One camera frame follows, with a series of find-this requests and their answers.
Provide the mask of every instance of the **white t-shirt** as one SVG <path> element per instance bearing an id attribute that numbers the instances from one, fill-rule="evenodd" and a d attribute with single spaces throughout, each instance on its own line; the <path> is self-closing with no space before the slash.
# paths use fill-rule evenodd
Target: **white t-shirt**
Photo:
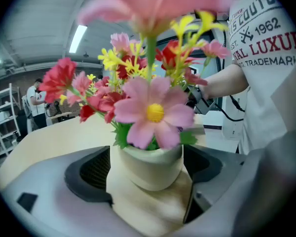
<path id="1" fill-rule="evenodd" d="M 38 94 L 36 91 L 36 88 L 34 86 L 31 86 L 28 88 L 28 91 L 26 93 L 26 97 L 28 100 L 28 103 L 30 105 L 32 116 L 37 116 L 39 114 L 45 113 L 45 104 L 40 105 L 32 105 L 31 97 L 35 97 L 36 100 L 43 100 L 45 98 L 46 92 L 42 91 L 40 94 Z"/>
<path id="2" fill-rule="evenodd" d="M 239 152 L 296 130 L 296 27 L 278 0 L 237 0 L 230 9 L 233 60 L 249 83 Z"/>

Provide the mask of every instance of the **window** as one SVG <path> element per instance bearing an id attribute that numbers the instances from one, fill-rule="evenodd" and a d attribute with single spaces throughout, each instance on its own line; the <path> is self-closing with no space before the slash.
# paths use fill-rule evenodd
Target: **window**
<path id="1" fill-rule="evenodd" d="M 203 34 L 202 39 L 211 42 L 214 39 L 213 33 L 210 31 L 206 34 Z M 166 38 L 163 40 L 160 40 L 157 42 L 157 48 L 159 50 L 163 50 L 164 47 L 167 45 L 167 43 L 171 40 L 177 40 L 176 36 L 170 37 L 170 38 Z M 199 58 L 200 59 L 200 64 L 193 64 L 191 65 L 191 68 L 193 69 L 193 73 L 194 74 L 200 74 L 203 70 L 203 63 L 206 59 L 206 56 L 204 54 L 204 52 L 202 50 L 195 50 L 190 54 L 190 57 L 194 57 L 194 58 Z M 160 76 L 164 76 L 165 75 L 165 71 L 161 68 L 161 62 L 156 61 L 155 62 L 158 65 L 158 68 L 156 69 L 156 74 L 160 75 Z M 213 74 L 216 74 L 217 72 L 219 72 L 220 70 L 222 70 L 221 68 L 221 61 L 219 58 L 216 59 L 211 59 L 209 65 L 206 67 L 202 77 L 206 78 L 208 76 L 211 76 Z M 215 99 L 216 104 L 219 107 L 222 107 L 222 98 L 216 98 Z M 213 111 L 220 111 L 216 106 L 214 106 L 212 108 Z"/>

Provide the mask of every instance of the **flower bouquet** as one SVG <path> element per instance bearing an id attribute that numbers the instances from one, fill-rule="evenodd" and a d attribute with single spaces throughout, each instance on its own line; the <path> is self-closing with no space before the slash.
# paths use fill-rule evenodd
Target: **flower bouquet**
<path id="1" fill-rule="evenodd" d="M 130 21 L 139 40 L 125 33 L 111 35 L 112 49 L 98 56 L 110 77 L 94 82 L 85 72 L 75 75 L 75 62 L 58 61 L 46 73 L 40 90 L 46 101 L 66 99 L 81 106 L 80 122 L 99 114 L 114 127 L 115 145 L 131 180 L 148 190 L 165 189 L 176 179 L 182 167 L 182 144 L 194 144 L 196 138 L 186 131 L 193 125 L 194 112 L 187 105 L 189 85 L 206 85 L 201 75 L 212 58 L 224 58 L 230 52 L 218 41 L 201 38 L 205 32 L 226 26 L 214 23 L 210 11 L 227 9 L 231 0 L 93 0 L 79 14 L 80 24 L 94 19 L 110 22 Z M 196 8 L 201 24 L 192 15 L 175 19 Z M 160 51 L 157 37 L 173 29 L 177 40 Z M 189 66 L 198 63 L 189 55 L 202 49 L 207 58 L 200 75 Z M 165 77 L 154 75 L 155 60 L 162 62 Z"/>

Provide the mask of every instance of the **ceiling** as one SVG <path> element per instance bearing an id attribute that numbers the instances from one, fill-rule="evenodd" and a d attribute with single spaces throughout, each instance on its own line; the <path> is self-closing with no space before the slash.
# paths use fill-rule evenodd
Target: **ceiling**
<path id="1" fill-rule="evenodd" d="M 47 68 L 62 57 L 101 69 L 97 56 L 103 47 L 111 48 L 111 34 L 125 32 L 138 38 L 127 22 L 96 20 L 88 25 L 76 54 L 70 54 L 77 14 L 88 1 L 16 0 L 0 26 L 0 60 L 3 61 L 0 79 L 13 73 Z M 159 39 L 173 35 L 169 30 Z"/>

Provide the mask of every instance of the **white table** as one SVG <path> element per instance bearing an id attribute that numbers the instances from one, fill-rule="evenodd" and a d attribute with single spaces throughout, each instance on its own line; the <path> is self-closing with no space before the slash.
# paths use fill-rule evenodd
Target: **white table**
<path id="1" fill-rule="evenodd" d="M 113 197 L 114 211 L 129 225 L 146 236 L 156 237 L 183 226 L 182 221 L 191 189 L 185 167 L 167 189 L 148 192 L 133 184 L 123 173 L 114 143 L 113 127 L 98 115 L 79 123 L 79 117 L 28 134 L 11 152 L 0 168 L 0 190 L 36 162 L 98 146 L 111 146 L 111 170 L 107 192 Z M 205 146 L 200 115 L 198 145 Z"/>

